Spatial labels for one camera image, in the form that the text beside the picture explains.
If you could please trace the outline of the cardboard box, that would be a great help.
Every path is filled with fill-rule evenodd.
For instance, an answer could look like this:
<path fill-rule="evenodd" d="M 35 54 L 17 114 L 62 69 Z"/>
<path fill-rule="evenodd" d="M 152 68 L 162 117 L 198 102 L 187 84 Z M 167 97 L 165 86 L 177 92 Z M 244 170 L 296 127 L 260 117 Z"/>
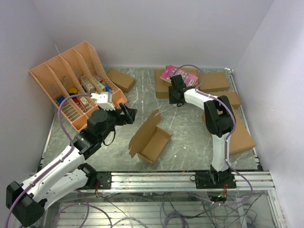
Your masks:
<path fill-rule="evenodd" d="M 160 154 L 171 139 L 171 134 L 158 126 L 162 120 L 158 109 L 154 110 L 141 125 L 129 142 L 129 155 L 138 158 L 150 165 L 155 165 Z"/>

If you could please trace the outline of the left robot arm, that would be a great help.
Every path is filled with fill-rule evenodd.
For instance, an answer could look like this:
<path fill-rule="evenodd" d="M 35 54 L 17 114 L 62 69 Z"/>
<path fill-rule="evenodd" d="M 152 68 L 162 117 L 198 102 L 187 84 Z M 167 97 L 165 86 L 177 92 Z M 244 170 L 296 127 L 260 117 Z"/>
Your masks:
<path fill-rule="evenodd" d="M 36 223 L 49 206 L 68 193 L 96 185 L 97 171 L 85 161 L 105 144 L 116 126 L 135 121 L 137 109 L 124 103 L 119 106 L 94 110 L 86 128 L 52 162 L 22 183 L 13 181 L 6 187 L 6 207 L 22 226 Z"/>

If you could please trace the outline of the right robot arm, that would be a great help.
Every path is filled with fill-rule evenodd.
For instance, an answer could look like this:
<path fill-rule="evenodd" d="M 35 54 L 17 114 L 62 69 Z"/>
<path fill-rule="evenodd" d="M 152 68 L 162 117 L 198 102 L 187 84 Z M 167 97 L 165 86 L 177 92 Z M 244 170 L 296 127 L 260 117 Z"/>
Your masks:
<path fill-rule="evenodd" d="M 182 76 L 177 75 L 171 77 L 169 102 L 177 106 L 192 104 L 204 111 L 205 125 L 213 141 L 209 182 L 215 188 L 235 188 L 235 177 L 229 162 L 229 145 L 231 134 L 236 128 L 236 119 L 228 97 L 217 97 L 201 92 L 193 86 L 187 87 Z"/>

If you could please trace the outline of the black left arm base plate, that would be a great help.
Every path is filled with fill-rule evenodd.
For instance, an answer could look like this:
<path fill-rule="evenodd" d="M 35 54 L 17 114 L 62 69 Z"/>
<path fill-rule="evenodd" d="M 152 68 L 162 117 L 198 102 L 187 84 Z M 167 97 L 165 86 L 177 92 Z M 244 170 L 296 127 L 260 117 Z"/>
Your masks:
<path fill-rule="evenodd" d="M 109 172 L 97 172 L 88 177 L 86 184 L 81 189 L 109 190 L 112 185 L 112 175 Z"/>

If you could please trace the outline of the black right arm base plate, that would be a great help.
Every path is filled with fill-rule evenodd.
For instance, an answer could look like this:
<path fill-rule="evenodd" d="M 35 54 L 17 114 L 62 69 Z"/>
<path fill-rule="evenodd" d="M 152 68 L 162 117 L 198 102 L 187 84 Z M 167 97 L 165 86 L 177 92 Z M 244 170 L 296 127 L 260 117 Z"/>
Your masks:
<path fill-rule="evenodd" d="M 220 177 L 212 174 L 211 171 L 196 172 L 194 174 L 196 189 L 223 189 L 224 184 L 228 189 L 237 187 L 235 176 L 229 173 L 226 177 Z"/>

